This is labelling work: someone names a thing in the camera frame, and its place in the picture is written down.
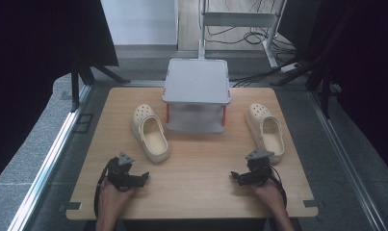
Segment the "white shoe rack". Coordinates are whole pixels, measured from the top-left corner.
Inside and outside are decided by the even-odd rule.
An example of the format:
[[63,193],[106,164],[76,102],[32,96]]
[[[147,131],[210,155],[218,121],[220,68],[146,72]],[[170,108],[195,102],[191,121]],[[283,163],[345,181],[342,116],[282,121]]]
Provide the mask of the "white shoe rack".
[[222,133],[231,101],[227,62],[171,59],[162,98],[169,130]]

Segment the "person's right hand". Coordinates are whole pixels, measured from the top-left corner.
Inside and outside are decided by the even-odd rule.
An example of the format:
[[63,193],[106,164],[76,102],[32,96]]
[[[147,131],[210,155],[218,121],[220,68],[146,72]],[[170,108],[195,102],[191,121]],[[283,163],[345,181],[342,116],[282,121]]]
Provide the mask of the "person's right hand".
[[277,215],[285,211],[283,198],[272,180],[268,180],[264,185],[253,184],[250,188],[261,203],[273,214]]

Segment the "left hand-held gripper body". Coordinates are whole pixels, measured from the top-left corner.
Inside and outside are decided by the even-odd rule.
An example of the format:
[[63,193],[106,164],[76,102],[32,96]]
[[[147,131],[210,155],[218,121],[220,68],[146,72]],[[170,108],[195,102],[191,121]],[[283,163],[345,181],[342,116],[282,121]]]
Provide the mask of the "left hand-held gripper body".
[[118,157],[114,157],[108,163],[107,178],[121,192],[137,188],[140,185],[140,178],[129,174],[133,162],[133,158],[125,153],[120,153]]

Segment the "person's left hand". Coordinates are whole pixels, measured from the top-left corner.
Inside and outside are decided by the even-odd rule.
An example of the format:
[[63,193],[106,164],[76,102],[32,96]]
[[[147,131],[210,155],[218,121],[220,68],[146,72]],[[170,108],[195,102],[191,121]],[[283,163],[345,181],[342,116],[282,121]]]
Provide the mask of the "person's left hand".
[[99,195],[98,212],[120,214],[137,190],[130,188],[125,192],[119,191],[110,181],[104,179]]

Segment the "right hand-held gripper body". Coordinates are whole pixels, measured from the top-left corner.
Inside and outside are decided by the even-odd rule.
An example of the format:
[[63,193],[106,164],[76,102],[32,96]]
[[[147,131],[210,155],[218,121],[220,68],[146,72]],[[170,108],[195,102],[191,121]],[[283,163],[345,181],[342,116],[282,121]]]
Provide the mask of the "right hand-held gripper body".
[[272,178],[272,167],[270,156],[272,152],[262,149],[255,149],[246,156],[249,172],[245,182],[248,185],[264,185],[268,179]]

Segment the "aluminium rail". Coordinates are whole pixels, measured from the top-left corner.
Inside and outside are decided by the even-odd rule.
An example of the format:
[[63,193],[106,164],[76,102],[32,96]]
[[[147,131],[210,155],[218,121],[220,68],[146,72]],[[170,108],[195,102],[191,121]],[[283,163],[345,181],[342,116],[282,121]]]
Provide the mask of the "aluminium rail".
[[56,164],[59,162],[68,138],[75,127],[76,120],[84,108],[84,104],[91,92],[91,86],[84,85],[80,89],[76,88],[76,90],[76,96],[80,100],[79,105],[75,109],[70,108],[69,112],[65,115],[65,119],[59,127],[59,132],[56,134],[47,154],[44,156],[33,181],[29,184],[23,183],[23,186],[28,186],[28,191],[22,198],[19,208],[16,210],[8,227],[8,231],[23,231],[39,204],[49,178]]
[[373,231],[388,231],[373,198],[353,165],[349,153],[342,144],[331,120],[322,111],[319,97],[310,91],[307,92],[307,95]]

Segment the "black tripod stand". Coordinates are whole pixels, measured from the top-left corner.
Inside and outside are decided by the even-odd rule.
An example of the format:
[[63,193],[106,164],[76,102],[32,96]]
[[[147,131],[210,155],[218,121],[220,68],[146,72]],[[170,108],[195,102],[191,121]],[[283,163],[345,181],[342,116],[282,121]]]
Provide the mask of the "black tripod stand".
[[71,111],[73,113],[80,107],[79,80],[82,80],[86,86],[92,86],[94,84],[95,79],[91,72],[93,67],[119,83],[130,83],[130,80],[120,77],[102,64],[98,64],[92,60],[76,58],[70,73],[72,92]]
[[326,118],[329,118],[328,113],[328,100],[330,96],[330,75],[327,60],[330,55],[330,50],[324,50],[316,60],[310,64],[299,67],[294,73],[290,74],[282,80],[276,83],[272,83],[273,86],[283,86],[291,81],[295,80],[307,72],[311,72],[308,80],[305,83],[305,87],[308,91],[315,90],[318,86],[322,86],[321,91],[321,111]]

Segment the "white panel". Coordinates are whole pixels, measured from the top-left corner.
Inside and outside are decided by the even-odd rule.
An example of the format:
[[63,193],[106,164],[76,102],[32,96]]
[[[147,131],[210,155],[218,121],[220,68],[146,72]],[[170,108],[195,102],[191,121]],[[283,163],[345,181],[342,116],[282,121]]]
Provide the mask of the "white panel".
[[176,45],[178,0],[101,0],[114,45]]

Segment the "white metal stand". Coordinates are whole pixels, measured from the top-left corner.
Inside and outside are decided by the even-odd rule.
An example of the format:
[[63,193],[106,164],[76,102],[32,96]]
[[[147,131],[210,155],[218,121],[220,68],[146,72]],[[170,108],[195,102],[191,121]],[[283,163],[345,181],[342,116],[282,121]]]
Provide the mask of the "white metal stand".
[[207,26],[223,27],[256,27],[268,30],[268,38],[262,42],[264,51],[272,69],[278,69],[278,64],[271,51],[272,40],[278,29],[278,24],[286,4],[281,0],[275,13],[220,13],[206,10],[207,0],[199,0],[199,25],[201,37],[198,43],[198,58],[205,58],[205,29]]

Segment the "cream clog shoe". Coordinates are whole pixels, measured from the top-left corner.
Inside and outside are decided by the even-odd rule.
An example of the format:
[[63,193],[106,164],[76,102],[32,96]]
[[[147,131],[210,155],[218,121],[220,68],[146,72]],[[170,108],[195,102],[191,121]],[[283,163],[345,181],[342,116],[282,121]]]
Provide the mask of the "cream clog shoe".
[[131,129],[151,162],[161,163],[170,156],[162,122],[149,105],[141,104],[136,108]]
[[285,153],[280,121],[266,106],[259,103],[252,103],[247,108],[245,120],[256,147],[272,152],[271,164],[273,166],[279,164]]

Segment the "white power strip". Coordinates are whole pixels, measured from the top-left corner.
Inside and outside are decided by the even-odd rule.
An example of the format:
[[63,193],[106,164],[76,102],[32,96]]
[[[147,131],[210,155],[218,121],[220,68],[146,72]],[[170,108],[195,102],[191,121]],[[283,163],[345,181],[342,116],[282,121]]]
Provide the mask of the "white power strip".
[[283,73],[286,73],[286,72],[290,72],[290,71],[293,71],[295,69],[299,68],[299,64],[298,63],[292,63],[292,64],[287,64],[287,65],[284,65],[280,68],[281,72]]

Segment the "black curtain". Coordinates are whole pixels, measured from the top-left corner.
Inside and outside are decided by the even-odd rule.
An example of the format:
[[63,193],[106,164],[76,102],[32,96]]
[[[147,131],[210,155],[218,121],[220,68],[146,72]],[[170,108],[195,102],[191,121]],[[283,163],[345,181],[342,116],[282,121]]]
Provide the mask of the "black curtain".
[[101,0],[0,0],[0,175],[77,64],[117,64]]
[[371,175],[388,173],[388,0],[289,0],[285,29],[305,34],[300,55],[341,87],[338,102],[375,149],[363,158]]

